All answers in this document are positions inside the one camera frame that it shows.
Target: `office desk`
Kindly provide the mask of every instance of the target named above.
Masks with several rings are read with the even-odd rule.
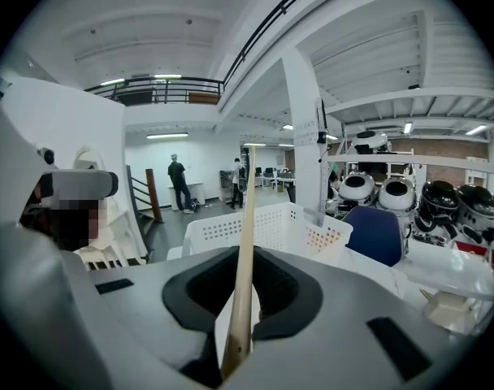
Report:
[[[274,177],[268,177],[268,176],[257,176],[256,177],[256,186],[258,186],[259,183],[262,184],[262,187],[264,186],[271,186],[271,181],[275,180],[276,178]]]
[[[206,203],[206,196],[204,194],[204,184],[203,182],[196,182],[193,184],[188,184],[188,189],[189,193],[191,193],[191,198],[196,198],[198,202],[200,202],[202,205]],[[169,196],[171,199],[171,208],[173,210],[178,210],[179,207],[176,205],[176,195],[175,195],[175,188],[173,186],[168,186],[169,189]],[[180,199],[182,201],[182,204],[184,204],[184,194],[180,194]]]
[[[281,184],[285,187],[285,184],[288,184],[288,186],[290,186],[290,184],[295,184],[296,183],[296,178],[275,178],[273,181],[272,181],[272,188],[275,187],[275,185],[278,183],[278,182],[281,182]]]

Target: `white wall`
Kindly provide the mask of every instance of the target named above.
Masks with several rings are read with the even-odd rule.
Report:
[[[276,157],[278,155],[283,156],[283,165],[278,165]],[[266,167],[274,167],[275,169],[284,168],[285,164],[285,151],[283,149],[271,149],[267,147],[260,147],[256,149],[256,167],[261,167],[262,172]]]
[[[105,170],[119,177],[114,199],[121,212],[130,211],[130,224],[140,255],[144,243],[135,216],[124,165],[124,106],[78,89],[33,78],[17,78],[7,89],[2,109],[16,130],[38,149],[55,152],[55,164],[71,169],[82,147],[97,151]]]
[[[127,131],[142,129],[149,125],[177,125],[184,123],[212,126],[222,117],[216,106],[205,104],[147,104],[127,107],[124,114],[124,126]]]
[[[231,170],[234,159],[240,157],[239,139],[232,135],[189,132],[187,138],[178,141],[147,140],[143,135],[144,144],[139,144],[134,136],[127,134],[126,163],[132,168],[133,177],[143,182],[145,169],[154,170],[160,206],[171,204],[167,189],[171,181],[167,167],[172,154],[177,154],[178,161],[184,165],[188,183],[204,184],[206,199],[219,196],[219,172]],[[144,209],[149,206],[138,201],[137,207]]]

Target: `man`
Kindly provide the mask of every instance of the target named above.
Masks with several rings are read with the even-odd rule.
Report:
[[[232,170],[232,202],[231,208],[234,210],[234,205],[236,204],[236,196],[238,196],[238,204],[240,208],[244,207],[244,194],[238,189],[238,184],[240,182],[240,171],[244,167],[240,163],[240,159],[234,159],[234,168]]]
[[[173,188],[175,188],[176,205],[179,207],[179,210],[183,211],[185,214],[193,214],[194,211],[191,210],[191,193],[189,193],[188,185],[185,183],[185,168],[184,165],[178,163],[176,159],[176,154],[172,154],[171,165],[167,168],[167,174],[171,178]],[[180,200],[180,193],[184,194],[185,209]]]

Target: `metal railing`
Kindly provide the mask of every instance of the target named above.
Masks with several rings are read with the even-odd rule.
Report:
[[[98,85],[86,89],[86,92],[100,95],[110,100],[122,102],[126,106],[157,104],[168,102],[187,102],[218,104],[223,91],[245,57],[253,49],[260,37],[297,0],[281,0],[269,15],[260,23],[249,40],[241,48],[223,80],[181,76],[177,79],[157,79],[154,76],[132,78],[118,84]]]
[[[223,87],[227,87],[227,84],[231,80],[232,76],[238,69],[238,67],[245,62],[245,56],[253,49],[256,42],[263,36],[263,33],[281,16],[287,14],[287,9],[296,2],[296,0],[282,0],[278,5],[269,13],[269,15],[260,23],[254,33],[250,36],[244,47],[241,48],[240,53],[232,63],[225,78],[223,78]]]
[[[98,85],[85,91],[121,102],[125,106],[168,102],[218,104],[223,93],[223,82],[193,76],[170,79],[147,76],[117,84]]]

